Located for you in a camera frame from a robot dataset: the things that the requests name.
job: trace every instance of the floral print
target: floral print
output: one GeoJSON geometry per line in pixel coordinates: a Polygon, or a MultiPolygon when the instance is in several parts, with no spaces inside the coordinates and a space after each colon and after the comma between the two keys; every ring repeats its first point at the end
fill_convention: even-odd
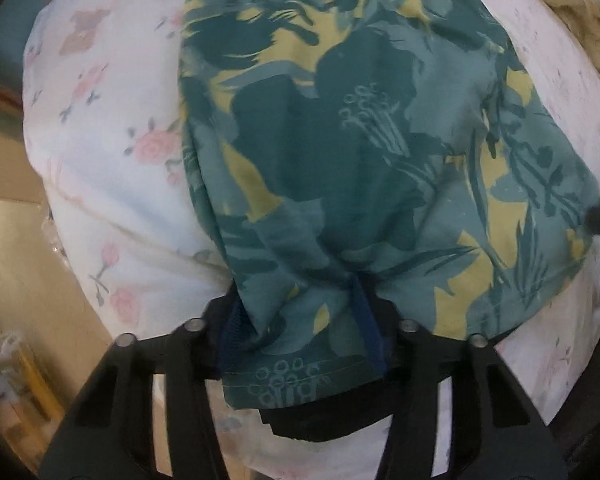
{"type": "MultiPolygon", "coordinates": [[[[149,118],[148,131],[124,151],[125,155],[133,155],[140,164],[164,166],[170,186],[177,186],[184,180],[178,124],[179,121],[175,120],[167,129],[161,130],[156,127],[154,118],[149,118]]],[[[137,137],[135,128],[128,128],[127,134],[131,139],[137,137]]]]}
{"type": "Polygon", "coordinates": [[[27,70],[31,68],[33,62],[38,58],[40,52],[42,51],[42,44],[38,46],[31,45],[27,49],[27,53],[24,55],[24,68],[27,70]]]}
{"type": "Polygon", "coordinates": [[[109,303],[122,323],[131,327],[138,325],[140,305],[138,298],[129,288],[119,288],[111,295],[109,303]]]}
{"type": "MultiPolygon", "coordinates": [[[[89,278],[96,286],[96,301],[98,306],[105,304],[104,295],[110,294],[110,288],[104,283],[104,274],[120,261],[120,250],[113,242],[107,242],[100,251],[102,266],[96,275],[89,278]]],[[[120,287],[109,296],[109,304],[120,322],[129,327],[136,327],[140,316],[140,306],[136,295],[126,287],[120,287]]]]}
{"type": "Polygon", "coordinates": [[[163,16],[160,19],[158,25],[156,25],[155,30],[162,29],[163,27],[167,27],[170,31],[165,36],[168,40],[174,38],[176,34],[178,34],[182,30],[182,22],[184,20],[184,11],[182,9],[177,9],[171,16],[163,16]]]}
{"type": "Polygon", "coordinates": [[[74,87],[71,95],[71,104],[60,112],[60,120],[64,124],[74,109],[74,105],[84,102],[87,106],[91,105],[95,100],[100,99],[100,94],[97,92],[98,85],[104,79],[105,71],[109,64],[94,65],[83,71],[78,76],[78,82],[74,87]]]}
{"type": "Polygon", "coordinates": [[[89,275],[89,278],[93,280],[96,286],[96,301],[98,306],[104,305],[103,292],[109,294],[109,288],[102,282],[102,275],[111,267],[113,267],[120,260],[120,253],[118,247],[113,243],[107,243],[102,248],[100,253],[102,258],[102,266],[96,275],[89,275]]]}

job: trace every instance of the yellow object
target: yellow object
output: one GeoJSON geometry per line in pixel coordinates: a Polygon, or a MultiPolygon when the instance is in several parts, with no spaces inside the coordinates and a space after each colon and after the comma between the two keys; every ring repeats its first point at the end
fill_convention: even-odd
{"type": "Polygon", "coordinates": [[[418,18],[426,25],[429,25],[431,21],[431,18],[424,12],[421,0],[404,0],[402,5],[397,9],[397,12],[405,18],[418,18]]]}
{"type": "Polygon", "coordinates": [[[249,203],[247,218],[254,223],[276,210],[282,203],[279,196],[267,189],[258,168],[246,157],[241,155],[228,142],[222,142],[222,155],[245,199],[249,203]]]}
{"type": "Polygon", "coordinates": [[[64,408],[49,388],[36,367],[33,357],[27,349],[22,346],[18,349],[18,357],[22,365],[22,371],[33,396],[42,407],[49,420],[61,421],[64,418],[64,408]]]}
{"type": "Polygon", "coordinates": [[[450,292],[439,287],[433,291],[436,301],[433,333],[451,339],[466,337],[466,313],[471,304],[489,290],[493,275],[489,257],[470,234],[462,231],[458,245],[474,248],[470,254],[475,260],[460,274],[447,280],[450,292]]]}
{"type": "Polygon", "coordinates": [[[291,289],[291,291],[289,291],[288,296],[286,297],[286,300],[292,300],[293,298],[295,298],[298,295],[298,292],[300,292],[300,288],[298,287],[298,284],[296,283],[294,285],[294,287],[291,289]]]}
{"type": "Polygon", "coordinates": [[[534,89],[534,82],[525,70],[507,70],[507,86],[515,90],[522,99],[523,105],[528,105],[534,89]]]}
{"type": "Polygon", "coordinates": [[[571,242],[571,257],[575,261],[581,260],[584,256],[584,240],[578,238],[573,229],[567,229],[567,240],[571,242]]]}
{"type": "Polygon", "coordinates": [[[329,325],[329,307],[326,304],[318,309],[314,319],[314,335],[322,332],[329,325]]]}

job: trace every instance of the blue strap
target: blue strap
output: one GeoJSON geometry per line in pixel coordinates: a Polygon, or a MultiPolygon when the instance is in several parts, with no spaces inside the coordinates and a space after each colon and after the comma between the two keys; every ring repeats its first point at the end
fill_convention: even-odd
{"type": "Polygon", "coordinates": [[[245,341],[244,332],[248,329],[250,323],[251,321],[240,296],[236,296],[231,314],[229,314],[222,329],[218,342],[218,369],[220,372],[224,373],[231,370],[238,364],[240,349],[245,341]]]}
{"type": "Polygon", "coordinates": [[[351,311],[365,343],[366,358],[378,373],[384,375],[387,371],[384,339],[376,323],[369,300],[356,275],[351,280],[350,291],[351,311]]]}

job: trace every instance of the black fabric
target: black fabric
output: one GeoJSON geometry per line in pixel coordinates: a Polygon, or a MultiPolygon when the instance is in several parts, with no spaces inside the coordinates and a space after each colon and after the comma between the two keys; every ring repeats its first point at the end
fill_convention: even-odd
{"type": "MultiPolygon", "coordinates": [[[[499,343],[512,332],[509,330],[499,335],[491,343],[499,343]]],[[[440,380],[448,378],[451,371],[450,367],[441,370],[440,380]]],[[[260,410],[260,416],[277,436],[326,442],[362,430],[392,415],[403,398],[401,395],[398,381],[379,380],[299,406],[260,410]]]]}
{"type": "Polygon", "coordinates": [[[573,480],[600,480],[600,341],[549,425],[573,480]]]}

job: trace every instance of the pink rose print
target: pink rose print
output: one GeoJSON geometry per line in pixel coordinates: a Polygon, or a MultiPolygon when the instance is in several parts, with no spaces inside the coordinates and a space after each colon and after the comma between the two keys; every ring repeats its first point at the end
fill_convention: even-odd
{"type": "Polygon", "coordinates": [[[179,9],[174,12],[173,16],[169,19],[169,23],[172,27],[180,28],[182,26],[182,22],[184,20],[184,10],[179,9]]]}
{"type": "Polygon", "coordinates": [[[169,31],[167,32],[167,35],[165,37],[168,40],[170,40],[171,38],[173,38],[176,35],[176,33],[180,32],[182,30],[183,22],[184,22],[184,10],[178,9],[170,17],[163,16],[160,19],[160,22],[158,23],[158,25],[155,27],[154,30],[158,30],[159,28],[162,28],[165,25],[167,25],[167,27],[165,27],[165,28],[168,29],[169,31]]]}
{"type": "Polygon", "coordinates": [[[104,78],[105,70],[109,64],[94,65],[90,69],[82,72],[78,76],[78,83],[74,88],[74,92],[71,95],[71,104],[60,112],[60,118],[62,123],[66,122],[67,117],[74,108],[77,102],[80,102],[86,96],[84,103],[88,106],[93,103],[96,99],[100,99],[100,94],[96,92],[97,86],[102,82],[104,78]]]}
{"type": "Polygon", "coordinates": [[[136,295],[128,288],[119,288],[109,298],[118,319],[126,325],[135,327],[140,317],[140,305],[136,295]]]}
{"type": "Polygon", "coordinates": [[[119,259],[120,254],[115,244],[109,243],[102,248],[102,262],[107,267],[113,267],[119,259]]]}
{"type": "MultiPolygon", "coordinates": [[[[184,173],[178,169],[182,165],[178,124],[179,121],[175,120],[166,130],[161,130],[156,128],[154,118],[150,118],[149,131],[124,152],[125,155],[133,154],[140,164],[164,166],[167,171],[167,184],[173,187],[184,180],[184,173]]],[[[128,128],[126,132],[131,139],[136,138],[135,128],[128,128]]]]}
{"type": "Polygon", "coordinates": [[[96,285],[96,301],[98,302],[98,306],[103,306],[104,297],[102,296],[102,293],[104,292],[108,294],[109,288],[102,282],[102,275],[107,271],[107,269],[110,269],[116,263],[118,263],[120,260],[120,252],[118,251],[116,244],[109,242],[102,248],[100,256],[102,257],[102,267],[95,276],[89,274],[89,278],[93,280],[96,285]]]}
{"type": "Polygon", "coordinates": [[[141,164],[164,164],[179,145],[178,134],[154,130],[138,139],[134,146],[134,155],[141,164]]]}

